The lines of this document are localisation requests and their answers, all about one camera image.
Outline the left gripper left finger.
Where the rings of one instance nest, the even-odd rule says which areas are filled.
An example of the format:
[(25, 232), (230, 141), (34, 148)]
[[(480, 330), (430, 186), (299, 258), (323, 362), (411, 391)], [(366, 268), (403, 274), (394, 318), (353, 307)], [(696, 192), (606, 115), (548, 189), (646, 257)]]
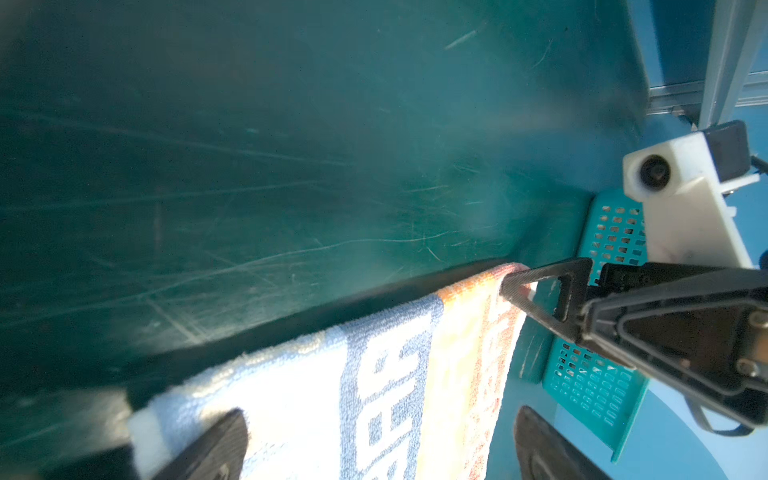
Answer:
[(241, 409), (233, 409), (217, 420), (155, 480), (238, 480), (248, 448), (248, 429)]

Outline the rabbit letter striped towel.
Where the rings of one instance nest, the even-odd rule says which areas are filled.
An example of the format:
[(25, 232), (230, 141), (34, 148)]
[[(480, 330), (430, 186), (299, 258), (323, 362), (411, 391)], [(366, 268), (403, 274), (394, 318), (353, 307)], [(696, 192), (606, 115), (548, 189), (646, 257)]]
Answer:
[(243, 479), (482, 479), (525, 314), (507, 263), (437, 292), (209, 368), (133, 414), (150, 479), (226, 413)]

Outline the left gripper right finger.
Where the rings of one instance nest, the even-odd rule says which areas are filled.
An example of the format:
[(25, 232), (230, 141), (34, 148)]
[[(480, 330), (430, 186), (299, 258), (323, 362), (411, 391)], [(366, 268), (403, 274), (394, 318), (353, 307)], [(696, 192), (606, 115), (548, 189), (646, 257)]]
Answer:
[(517, 413), (514, 438), (522, 479), (611, 479), (529, 406), (522, 406)]

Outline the teal perforated plastic basket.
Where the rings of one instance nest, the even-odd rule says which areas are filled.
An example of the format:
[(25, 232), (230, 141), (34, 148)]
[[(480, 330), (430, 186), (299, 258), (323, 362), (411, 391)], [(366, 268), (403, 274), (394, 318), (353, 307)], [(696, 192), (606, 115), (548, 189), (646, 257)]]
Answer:
[[(593, 261), (591, 287), (598, 285), (607, 264), (644, 264), (647, 251), (642, 205), (620, 189), (597, 194), (590, 205), (578, 255)], [(518, 377), (541, 384), (612, 451), (611, 462), (617, 463), (644, 400), (647, 377), (556, 339), (533, 320), (524, 324), (519, 349)]]

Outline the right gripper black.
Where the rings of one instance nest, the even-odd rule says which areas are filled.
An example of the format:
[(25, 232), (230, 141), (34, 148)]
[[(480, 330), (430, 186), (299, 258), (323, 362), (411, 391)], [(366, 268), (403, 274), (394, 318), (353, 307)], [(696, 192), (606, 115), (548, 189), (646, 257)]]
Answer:
[(574, 258), (510, 273), (500, 294), (558, 337), (581, 337), (677, 390), (703, 429), (711, 426), (706, 410), (741, 429), (766, 426), (766, 271), (607, 265), (586, 302), (592, 266)]

